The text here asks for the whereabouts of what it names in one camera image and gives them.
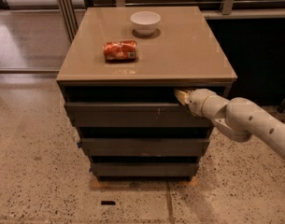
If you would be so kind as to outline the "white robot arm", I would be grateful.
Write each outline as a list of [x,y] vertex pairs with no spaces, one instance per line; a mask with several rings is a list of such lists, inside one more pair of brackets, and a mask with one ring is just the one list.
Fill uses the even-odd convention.
[[252,101],[227,100],[208,89],[175,89],[175,96],[192,114],[209,119],[231,140],[246,142],[255,135],[285,160],[285,124]]

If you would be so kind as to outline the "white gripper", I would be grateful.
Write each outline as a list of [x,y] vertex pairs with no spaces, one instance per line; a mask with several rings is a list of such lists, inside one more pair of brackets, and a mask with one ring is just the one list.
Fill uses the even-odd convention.
[[208,89],[181,90],[174,89],[174,94],[182,105],[187,105],[194,115],[203,118],[213,118],[216,115],[217,108],[212,103],[212,99],[217,94]]

